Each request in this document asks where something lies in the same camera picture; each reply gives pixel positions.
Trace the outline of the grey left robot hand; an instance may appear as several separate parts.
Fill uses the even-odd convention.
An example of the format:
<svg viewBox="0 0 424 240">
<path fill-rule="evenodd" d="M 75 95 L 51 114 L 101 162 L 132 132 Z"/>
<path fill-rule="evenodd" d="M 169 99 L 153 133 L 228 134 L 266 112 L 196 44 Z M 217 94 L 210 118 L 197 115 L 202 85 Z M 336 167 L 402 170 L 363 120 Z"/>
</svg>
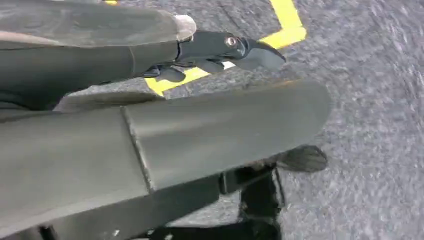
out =
<svg viewBox="0 0 424 240">
<path fill-rule="evenodd" d="M 327 166 L 307 145 L 331 112 L 324 85 L 76 95 L 134 78 L 179 83 L 181 68 L 218 73 L 227 61 L 278 70 L 286 60 L 159 9 L 1 1 L 1 239 L 279 240 L 278 167 Z"/>
</svg>

